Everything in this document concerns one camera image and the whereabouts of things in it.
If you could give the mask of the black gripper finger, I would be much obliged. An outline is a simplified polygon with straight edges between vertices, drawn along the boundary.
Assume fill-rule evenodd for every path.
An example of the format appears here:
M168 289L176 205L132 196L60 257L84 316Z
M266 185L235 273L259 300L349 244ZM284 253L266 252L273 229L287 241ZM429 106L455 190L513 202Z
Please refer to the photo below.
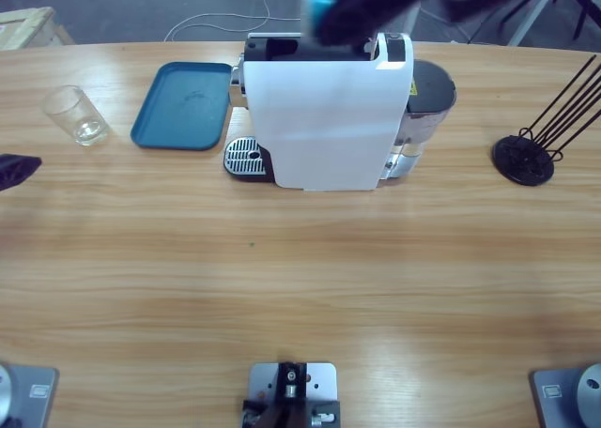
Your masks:
M0 157L0 191L16 187L31 175L33 175L41 165L41 158L2 154Z

